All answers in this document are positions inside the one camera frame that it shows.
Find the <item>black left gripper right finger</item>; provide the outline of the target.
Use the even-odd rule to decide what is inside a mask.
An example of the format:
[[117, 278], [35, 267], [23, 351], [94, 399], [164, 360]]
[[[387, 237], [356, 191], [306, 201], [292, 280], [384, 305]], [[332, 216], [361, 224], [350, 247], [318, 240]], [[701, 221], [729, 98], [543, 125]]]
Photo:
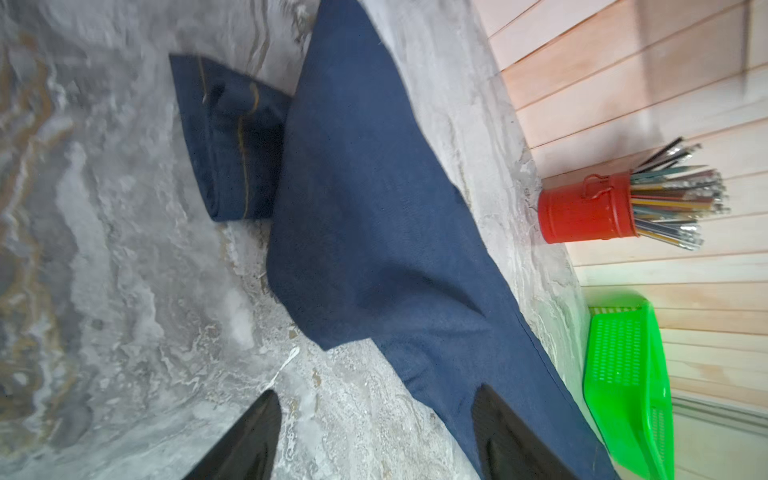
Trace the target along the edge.
[[490, 385], [476, 391], [471, 415], [485, 479], [576, 479]]

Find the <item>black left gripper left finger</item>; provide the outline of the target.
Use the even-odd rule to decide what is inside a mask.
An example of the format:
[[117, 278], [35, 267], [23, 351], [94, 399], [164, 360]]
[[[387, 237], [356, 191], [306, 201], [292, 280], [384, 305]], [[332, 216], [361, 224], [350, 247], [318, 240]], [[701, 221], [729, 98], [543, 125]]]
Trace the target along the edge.
[[277, 393], [266, 390], [207, 452], [184, 480], [270, 479], [282, 412]]

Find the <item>dark blue denim trousers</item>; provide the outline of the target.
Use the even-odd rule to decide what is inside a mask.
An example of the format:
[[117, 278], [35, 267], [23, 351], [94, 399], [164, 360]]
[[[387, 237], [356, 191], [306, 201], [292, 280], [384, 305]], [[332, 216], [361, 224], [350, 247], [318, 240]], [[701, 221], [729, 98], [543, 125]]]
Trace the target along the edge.
[[471, 409], [488, 384], [576, 479], [616, 477], [360, 3], [320, 4], [293, 96], [199, 55], [169, 62], [209, 216], [271, 221], [269, 286], [308, 338], [373, 341], [480, 475]]

